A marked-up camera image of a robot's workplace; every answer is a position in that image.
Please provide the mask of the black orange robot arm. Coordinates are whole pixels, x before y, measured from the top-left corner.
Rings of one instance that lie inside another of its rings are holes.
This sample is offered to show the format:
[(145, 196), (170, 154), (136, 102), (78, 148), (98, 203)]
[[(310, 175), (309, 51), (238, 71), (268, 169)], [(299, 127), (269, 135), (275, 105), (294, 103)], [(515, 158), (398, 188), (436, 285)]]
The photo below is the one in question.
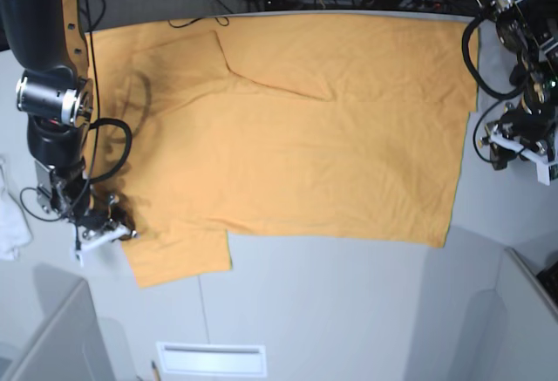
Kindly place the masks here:
[[(137, 236), (131, 215), (116, 194), (97, 195), (94, 184), (113, 177), (126, 163), (133, 132), (121, 119), (100, 115), (93, 44), (80, 22), (79, 0), (1, 0), (7, 44), (24, 72), (16, 105), (28, 117), (27, 143), (35, 160), (37, 201), (75, 228), (74, 254)], [(107, 172), (93, 176), (84, 157), (90, 131), (114, 126), (125, 135), (123, 153)]]

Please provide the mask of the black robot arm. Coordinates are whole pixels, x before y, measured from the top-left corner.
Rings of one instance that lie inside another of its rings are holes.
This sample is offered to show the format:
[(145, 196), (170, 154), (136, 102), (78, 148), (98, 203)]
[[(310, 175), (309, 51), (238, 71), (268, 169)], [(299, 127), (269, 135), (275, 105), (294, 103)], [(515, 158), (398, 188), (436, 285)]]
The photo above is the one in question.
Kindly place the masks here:
[[(557, 16), (555, 0), (476, 0), (480, 10), (465, 28), (461, 52), (476, 85), (505, 111), (494, 120), (480, 117), (473, 149), (485, 147), (480, 159), (504, 170), (516, 159), (535, 165), (537, 180), (550, 185), (557, 179)], [(500, 43), (516, 56), (510, 73), (513, 87), (494, 90), (472, 61), (469, 42), (486, 21), (495, 26)]]

